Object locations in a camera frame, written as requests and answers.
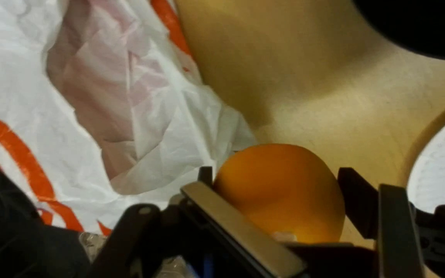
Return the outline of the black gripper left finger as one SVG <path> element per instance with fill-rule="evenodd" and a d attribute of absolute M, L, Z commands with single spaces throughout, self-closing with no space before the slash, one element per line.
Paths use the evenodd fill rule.
<path fill-rule="evenodd" d="M 238 264 L 258 278 L 306 278 L 307 264 L 221 197 L 212 188 L 212 177 L 212 168 L 201 166 L 196 180 L 181 193 L 208 221 Z"/>

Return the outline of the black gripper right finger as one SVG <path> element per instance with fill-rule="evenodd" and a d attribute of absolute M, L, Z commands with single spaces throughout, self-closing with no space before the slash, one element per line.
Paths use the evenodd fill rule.
<path fill-rule="evenodd" d="M 406 190 L 371 185 L 354 168 L 338 170 L 338 185 L 349 221 L 375 241 L 377 278 L 423 278 L 423 259 Z"/>

